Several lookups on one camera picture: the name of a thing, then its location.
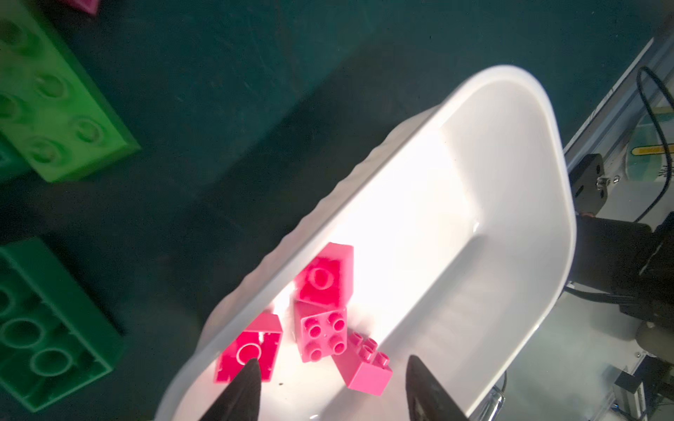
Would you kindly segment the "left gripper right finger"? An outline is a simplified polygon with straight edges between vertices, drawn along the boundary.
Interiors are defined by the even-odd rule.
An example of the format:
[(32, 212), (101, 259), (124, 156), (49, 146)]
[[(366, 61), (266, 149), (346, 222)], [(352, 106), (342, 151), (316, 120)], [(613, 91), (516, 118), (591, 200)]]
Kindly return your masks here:
[(407, 361), (405, 392), (412, 421), (469, 420), (417, 355)]

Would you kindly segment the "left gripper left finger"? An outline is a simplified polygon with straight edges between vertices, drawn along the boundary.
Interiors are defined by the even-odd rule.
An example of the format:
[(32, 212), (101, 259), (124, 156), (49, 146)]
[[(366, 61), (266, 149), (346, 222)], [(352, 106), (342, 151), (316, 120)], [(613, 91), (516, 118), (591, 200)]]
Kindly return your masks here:
[(262, 374), (257, 359), (247, 362), (200, 421), (258, 421)]

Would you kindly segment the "pink lego brick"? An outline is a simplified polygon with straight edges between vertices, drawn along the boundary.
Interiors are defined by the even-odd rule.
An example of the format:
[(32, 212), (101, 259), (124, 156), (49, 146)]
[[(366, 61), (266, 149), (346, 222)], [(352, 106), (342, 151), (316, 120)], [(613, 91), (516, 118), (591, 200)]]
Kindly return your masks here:
[(270, 382), (283, 334), (281, 321), (276, 314), (260, 314), (219, 356), (214, 382), (233, 382), (251, 360), (258, 361), (262, 382)]
[(378, 350), (375, 340), (356, 331), (349, 332), (346, 350), (333, 361), (348, 389), (382, 396), (392, 379), (389, 356)]
[(61, 2), (75, 10), (85, 12), (91, 16), (98, 15), (100, 0), (61, 0)]
[(293, 303), (294, 337), (303, 363), (343, 354), (348, 347), (347, 308)]
[(346, 307), (354, 289), (354, 250), (328, 243), (295, 277), (296, 300), (328, 309)]

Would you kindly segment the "long dark green lego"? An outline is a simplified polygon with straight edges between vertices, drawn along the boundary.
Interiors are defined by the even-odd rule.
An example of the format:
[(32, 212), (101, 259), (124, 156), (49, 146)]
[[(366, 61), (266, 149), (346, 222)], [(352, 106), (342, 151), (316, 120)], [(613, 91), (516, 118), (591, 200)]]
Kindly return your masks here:
[(111, 373), (122, 336), (39, 238), (1, 248), (1, 386), (39, 412)]

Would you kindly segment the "long light green lego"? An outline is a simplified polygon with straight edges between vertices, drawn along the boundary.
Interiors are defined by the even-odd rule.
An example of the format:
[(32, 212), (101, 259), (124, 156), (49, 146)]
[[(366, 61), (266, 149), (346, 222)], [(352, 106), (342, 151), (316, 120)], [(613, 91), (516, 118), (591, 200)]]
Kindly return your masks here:
[(140, 150), (32, 1), (1, 3), (1, 133), (47, 182), (80, 180)]

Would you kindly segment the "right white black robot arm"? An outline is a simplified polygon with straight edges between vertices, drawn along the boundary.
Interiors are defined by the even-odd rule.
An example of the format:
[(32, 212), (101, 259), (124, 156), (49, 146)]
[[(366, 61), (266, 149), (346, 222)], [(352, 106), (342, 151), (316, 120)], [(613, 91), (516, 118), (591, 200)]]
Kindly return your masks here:
[(649, 354), (673, 363), (673, 215), (656, 229), (642, 223), (577, 217), (569, 279), (591, 292), (578, 298), (617, 305), (642, 321), (635, 340)]

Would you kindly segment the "right white tray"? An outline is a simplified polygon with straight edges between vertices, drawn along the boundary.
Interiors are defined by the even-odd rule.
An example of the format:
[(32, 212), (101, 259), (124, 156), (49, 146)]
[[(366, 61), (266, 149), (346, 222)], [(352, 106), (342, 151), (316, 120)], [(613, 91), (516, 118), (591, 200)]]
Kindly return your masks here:
[(293, 278), (329, 243), (355, 249), (348, 325), (391, 362), (382, 396), (350, 390), (291, 339), (262, 388), (263, 420), (405, 420), (419, 356), (472, 413), (556, 303), (577, 225), (555, 115), (539, 82), (496, 66), (399, 124), (213, 309), (158, 420), (200, 419), (218, 356), (267, 308), (291, 329)]

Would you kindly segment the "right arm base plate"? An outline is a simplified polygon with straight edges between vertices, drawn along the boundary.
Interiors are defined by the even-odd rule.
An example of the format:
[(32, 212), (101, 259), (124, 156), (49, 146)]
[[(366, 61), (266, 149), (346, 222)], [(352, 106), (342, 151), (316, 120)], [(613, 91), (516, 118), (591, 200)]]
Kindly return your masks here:
[(596, 215), (607, 201), (604, 159), (601, 154), (587, 154), (570, 172), (570, 187), (577, 214)]

